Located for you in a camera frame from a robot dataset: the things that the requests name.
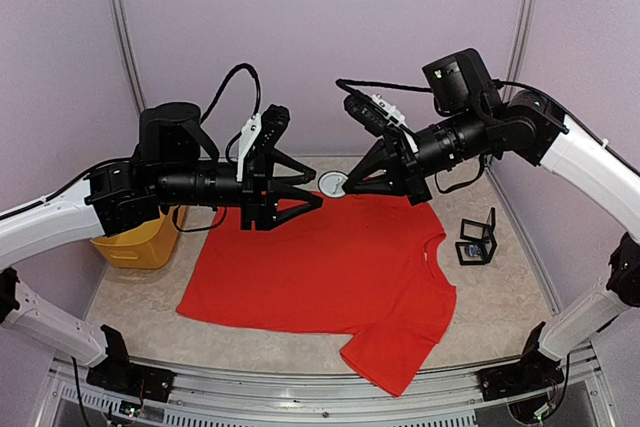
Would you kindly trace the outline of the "red t-shirt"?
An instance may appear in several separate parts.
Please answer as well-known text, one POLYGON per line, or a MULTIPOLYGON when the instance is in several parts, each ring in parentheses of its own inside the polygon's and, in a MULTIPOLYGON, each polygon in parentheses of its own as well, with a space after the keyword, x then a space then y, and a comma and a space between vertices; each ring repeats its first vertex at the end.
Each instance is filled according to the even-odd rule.
POLYGON ((344 363, 402 395, 457 303, 438 263, 446 234, 432 207, 348 196, 267 232, 237 222, 231 214, 208 235, 177 312, 228 327, 344 335, 344 363))

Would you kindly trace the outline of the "white round brooch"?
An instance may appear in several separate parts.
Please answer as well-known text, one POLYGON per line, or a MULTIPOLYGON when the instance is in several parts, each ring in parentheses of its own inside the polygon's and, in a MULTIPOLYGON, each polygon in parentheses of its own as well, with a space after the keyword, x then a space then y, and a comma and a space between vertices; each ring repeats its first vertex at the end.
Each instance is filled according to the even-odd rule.
POLYGON ((346 196, 344 184, 348 180, 348 175, 341 171, 327 171, 323 173, 318 182, 319 192, 324 196, 337 199, 346 196))

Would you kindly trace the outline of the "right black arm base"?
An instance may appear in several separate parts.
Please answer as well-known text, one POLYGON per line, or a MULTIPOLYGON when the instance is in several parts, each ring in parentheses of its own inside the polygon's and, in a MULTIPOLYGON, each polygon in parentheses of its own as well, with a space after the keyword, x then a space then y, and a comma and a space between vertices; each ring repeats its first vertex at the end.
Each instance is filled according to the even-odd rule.
POLYGON ((484 401, 518 396, 565 381, 560 361, 552 360, 540 351, 544 326, 541 322, 530 332, 517 361, 477 372, 484 401))

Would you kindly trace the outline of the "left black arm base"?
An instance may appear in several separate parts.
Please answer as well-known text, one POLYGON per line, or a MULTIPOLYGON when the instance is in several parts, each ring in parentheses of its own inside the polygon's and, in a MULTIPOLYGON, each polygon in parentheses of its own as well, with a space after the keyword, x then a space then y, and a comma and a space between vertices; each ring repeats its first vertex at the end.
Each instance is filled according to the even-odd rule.
POLYGON ((100 330, 106 339, 106 358, 89 368, 87 383, 141 400, 166 403, 176 374, 169 369, 133 362, 118 330, 107 325, 102 325, 100 330))

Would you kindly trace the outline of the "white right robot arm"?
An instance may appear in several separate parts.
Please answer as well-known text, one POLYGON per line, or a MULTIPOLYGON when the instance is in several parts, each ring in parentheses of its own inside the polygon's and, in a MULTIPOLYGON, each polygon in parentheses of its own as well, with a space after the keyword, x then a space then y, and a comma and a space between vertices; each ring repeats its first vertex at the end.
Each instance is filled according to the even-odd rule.
POLYGON ((625 230, 610 257, 607 281, 531 332, 511 380, 523 391, 546 379, 551 365, 623 312, 639 305, 639 173, 548 94, 522 85, 508 102, 474 48, 422 69, 425 92, 443 121, 412 131, 397 107, 362 92, 363 82, 337 80, 345 111, 377 141, 348 174, 347 194, 431 200, 428 177, 475 157, 513 152, 579 189, 625 230))

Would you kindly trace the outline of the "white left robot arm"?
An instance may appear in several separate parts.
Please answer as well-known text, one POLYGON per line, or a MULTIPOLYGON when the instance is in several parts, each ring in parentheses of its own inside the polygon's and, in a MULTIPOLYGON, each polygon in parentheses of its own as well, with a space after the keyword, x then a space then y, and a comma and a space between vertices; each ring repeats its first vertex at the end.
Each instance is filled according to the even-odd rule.
POLYGON ((132 156, 96 164, 60 190, 1 215, 1 325, 96 368, 121 392, 140 381, 122 335, 40 298, 15 264, 80 240, 112 237, 173 207, 237 208, 244 230, 269 231, 320 208, 304 190, 313 169, 276 147, 290 121, 272 105, 242 127, 235 163, 221 160, 201 127, 200 108, 172 102, 145 110, 132 156))

